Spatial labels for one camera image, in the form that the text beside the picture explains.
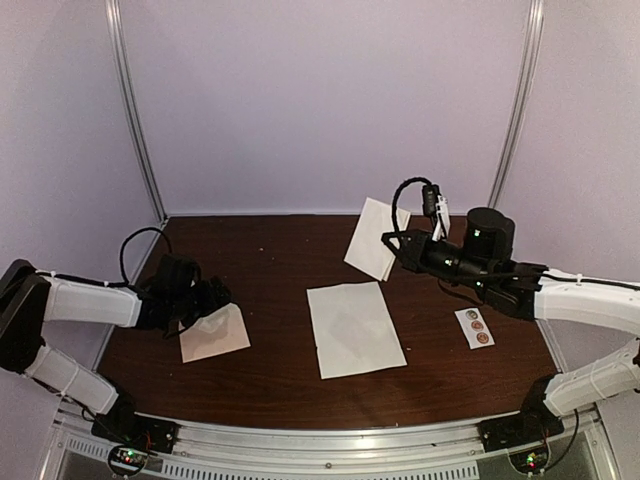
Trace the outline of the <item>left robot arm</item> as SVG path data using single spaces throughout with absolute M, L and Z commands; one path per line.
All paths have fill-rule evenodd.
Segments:
M 137 287 L 127 281 L 100 282 L 37 270 L 14 261 L 1 279 L 1 367 L 34 379 L 104 419 L 123 444 L 144 433 L 127 394 L 110 381 L 49 346 L 42 336 L 51 321 L 110 324 L 172 335 L 231 302 L 223 282 L 205 279 L 199 265 L 166 254 L 154 276 Z

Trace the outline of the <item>white letter paper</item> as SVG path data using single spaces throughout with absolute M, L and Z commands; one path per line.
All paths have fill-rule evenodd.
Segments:
M 367 197 L 347 248 L 344 262 L 377 281 L 386 282 L 395 256 L 382 242 L 393 232 L 391 206 Z

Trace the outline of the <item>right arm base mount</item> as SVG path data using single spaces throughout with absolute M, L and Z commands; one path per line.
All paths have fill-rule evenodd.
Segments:
M 478 431 L 486 453 L 506 450 L 511 466 L 520 474 L 543 473 L 550 465 L 549 439 L 562 434 L 560 419 L 542 419 L 537 414 L 517 413 L 484 420 Z

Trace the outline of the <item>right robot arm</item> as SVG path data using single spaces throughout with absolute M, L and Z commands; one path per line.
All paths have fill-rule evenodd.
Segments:
M 514 319 L 560 320 L 639 334 L 639 286 L 512 259 L 515 223 L 495 209 L 478 207 L 466 216 L 463 243 L 442 229 L 393 229 L 382 243 L 414 273 L 470 288 L 481 304 Z M 598 400 L 639 387 L 639 341 L 568 373 L 540 379 L 513 419 L 519 440 L 535 440 L 551 424 Z

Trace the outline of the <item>cream envelope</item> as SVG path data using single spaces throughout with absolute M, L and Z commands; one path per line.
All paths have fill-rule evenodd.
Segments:
M 242 311 L 230 303 L 198 319 L 179 336 L 183 363 L 204 360 L 251 346 Z

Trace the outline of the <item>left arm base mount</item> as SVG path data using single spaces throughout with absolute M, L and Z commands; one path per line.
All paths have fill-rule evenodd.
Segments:
M 168 420 L 135 415 L 131 430 L 122 433 L 110 425 L 105 416 L 92 422 L 93 436 L 114 443 L 107 453 L 107 466 L 117 476 L 132 477 L 141 473 L 160 454 L 171 454 L 179 426 Z

